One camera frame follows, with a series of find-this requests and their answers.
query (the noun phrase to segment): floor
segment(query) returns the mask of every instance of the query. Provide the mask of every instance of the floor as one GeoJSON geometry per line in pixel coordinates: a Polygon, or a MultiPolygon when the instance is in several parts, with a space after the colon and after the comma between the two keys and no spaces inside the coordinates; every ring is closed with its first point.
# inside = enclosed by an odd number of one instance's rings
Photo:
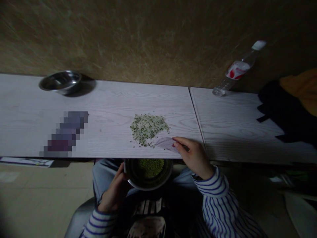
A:
{"type": "MultiPolygon", "coordinates": [[[[6,237],[63,237],[75,209],[93,196],[92,166],[71,163],[68,168],[47,169],[0,165],[0,214],[6,237]]],[[[268,179],[257,171],[221,170],[268,237],[299,237],[283,196],[268,179]]]]}

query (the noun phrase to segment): wooden table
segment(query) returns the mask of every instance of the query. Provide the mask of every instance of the wooden table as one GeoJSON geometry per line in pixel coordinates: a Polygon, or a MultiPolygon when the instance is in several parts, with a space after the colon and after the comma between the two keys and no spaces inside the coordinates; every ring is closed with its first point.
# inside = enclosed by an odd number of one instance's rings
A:
{"type": "Polygon", "coordinates": [[[135,114],[165,117],[170,134],[161,132],[157,139],[182,136],[202,142],[187,87],[96,81],[90,93],[65,97],[41,90],[41,79],[0,75],[0,156],[38,157],[69,111],[89,113],[71,157],[181,158],[158,147],[139,147],[130,129],[135,114]]]}
{"type": "Polygon", "coordinates": [[[315,148],[304,142],[283,143],[284,134],[270,119],[259,123],[263,114],[256,94],[233,93],[216,97],[212,89],[191,88],[192,101],[207,152],[218,161],[269,164],[317,163],[315,148]]]}

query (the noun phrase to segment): dark bowl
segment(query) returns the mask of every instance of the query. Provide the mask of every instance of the dark bowl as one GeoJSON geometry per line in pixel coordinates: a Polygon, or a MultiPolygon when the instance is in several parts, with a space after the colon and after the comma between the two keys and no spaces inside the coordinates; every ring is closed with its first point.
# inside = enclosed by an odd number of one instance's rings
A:
{"type": "Polygon", "coordinates": [[[82,75],[80,73],[66,70],[43,78],[39,87],[45,91],[67,95],[79,90],[81,80],[82,75]]]}
{"type": "Polygon", "coordinates": [[[153,178],[141,177],[136,169],[138,159],[125,159],[124,172],[128,174],[128,182],[135,188],[142,191],[151,191],[161,187],[171,176],[173,170],[173,160],[164,159],[164,165],[161,172],[153,178]]]}

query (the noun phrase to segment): brown textured wall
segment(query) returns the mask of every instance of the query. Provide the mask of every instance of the brown textured wall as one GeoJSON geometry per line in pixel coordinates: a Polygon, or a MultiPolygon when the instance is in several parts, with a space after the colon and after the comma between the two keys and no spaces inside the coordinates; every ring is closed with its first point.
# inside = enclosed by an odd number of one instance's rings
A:
{"type": "Polygon", "coordinates": [[[213,87],[258,39],[234,89],[316,66],[316,1],[1,1],[0,72],[73,69],[95,79],[213,87]]]}

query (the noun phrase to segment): lap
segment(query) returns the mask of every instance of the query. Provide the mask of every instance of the lap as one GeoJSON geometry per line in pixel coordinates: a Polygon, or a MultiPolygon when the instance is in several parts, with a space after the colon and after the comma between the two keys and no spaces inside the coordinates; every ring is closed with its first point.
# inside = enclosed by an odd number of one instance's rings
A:
{"type": "MultiPolygon", "coordinates": [[[[93,186],[98,203],[101,200],[102,194],[108,189],[122,162],[122,159],[101,159],[94,165],[92,171],[93,186]]],[[[187,200],[189,204],[192,204],[193,200],[200,199],[201,197],[191,174],[191,170],[185,168],[180,175],[174,178],[167,186],[167,189],[169,189],[173,195],[181,197],[182,200],[187,200]]],[[[137,191],[137,189],[133,188],[128,192],[127,196],[137,191]]]]}

